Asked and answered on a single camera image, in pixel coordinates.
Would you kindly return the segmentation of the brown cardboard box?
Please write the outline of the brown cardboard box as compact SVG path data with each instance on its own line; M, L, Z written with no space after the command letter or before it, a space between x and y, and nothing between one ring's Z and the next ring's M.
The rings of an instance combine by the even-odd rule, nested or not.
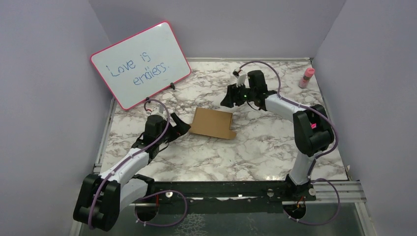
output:
M236 132L231 129L233 114L197 107L190 133L232 140Z

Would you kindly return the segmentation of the pink glitter bottle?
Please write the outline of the pink glitter bottle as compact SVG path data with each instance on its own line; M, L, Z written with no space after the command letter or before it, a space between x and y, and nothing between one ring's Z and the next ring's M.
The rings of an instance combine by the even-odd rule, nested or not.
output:
M298 86L302 89L305 89L310 81L310 79L315 74L314 68L308 68L305 70L303 77L299 80Z

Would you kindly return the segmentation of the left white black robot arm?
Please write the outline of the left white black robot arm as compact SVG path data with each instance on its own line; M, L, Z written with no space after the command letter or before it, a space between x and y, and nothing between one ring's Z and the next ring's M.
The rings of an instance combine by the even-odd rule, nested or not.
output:
M122 160L99 175L89 174L84 178L73 211L75 221L107 232L115 225L119 213L131 203L157 197L154 179L137 172L159 154L161 144L168 145L190 130L191 125L175 113L170 118L175 125L161 115L149 116L144 132Z

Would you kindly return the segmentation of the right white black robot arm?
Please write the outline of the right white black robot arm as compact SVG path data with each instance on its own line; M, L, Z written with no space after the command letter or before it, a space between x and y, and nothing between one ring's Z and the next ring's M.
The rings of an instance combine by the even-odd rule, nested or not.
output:
M275 113L293 124L298 154L293 168L286 176L284 195L290 200L296 200L310 183L316 159L335 139L324 107L308 107L279 95L277 91L269 90L261 70L245 73L236 69L233 75L237 81L227 87L221 106L233 108L253 102L259 110Z

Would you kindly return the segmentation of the pink framed whiteboard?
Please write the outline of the pink framed whiteboard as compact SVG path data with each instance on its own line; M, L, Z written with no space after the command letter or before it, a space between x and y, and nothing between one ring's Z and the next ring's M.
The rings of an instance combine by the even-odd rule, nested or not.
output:
M167 21L92 54L90 61L124 110L191 74Z

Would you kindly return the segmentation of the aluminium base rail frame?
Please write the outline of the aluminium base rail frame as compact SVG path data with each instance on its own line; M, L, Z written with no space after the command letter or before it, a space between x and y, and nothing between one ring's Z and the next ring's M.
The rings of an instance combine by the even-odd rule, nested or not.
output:
M134 205L137 222L150 226L158 213L180 213L185 217L189 213L267 212L283 213L297 224L310 226L312 222L304 219L310 203L336 203L340 206L342 203L366 202L359 181L312 179L313 171L306 189L289 190L285 179L298 154L293 124L275 113L258 110L253 102L233 108L220 105L227 86L237 81L233 72L236 69L245 73L259 70L261 64L261 60L202 61L186 79L146 98L135 108L118 108L120 118L129 119L129 131L122 142L124 154L120 160L144 132L147 118L157 106L165 109L165 119L169 119L171 125L175 125L170 118L172 113L191 125L197 107L232 113L231 129L237 134L234 139L226 140L188 131L168 145L161 144L159 154L137 172L154 179L154 192L157 194L155 199L136 200L130 204ZM278 80L274 87L267 73L263 73L269 90L290 99L290 84ZM290 100L308 107L321 105L316 100L305 101L300 97ZM335 125L325 112L335 139L315 164L336 150L340 141ZM101 169L97 175L111 167Z

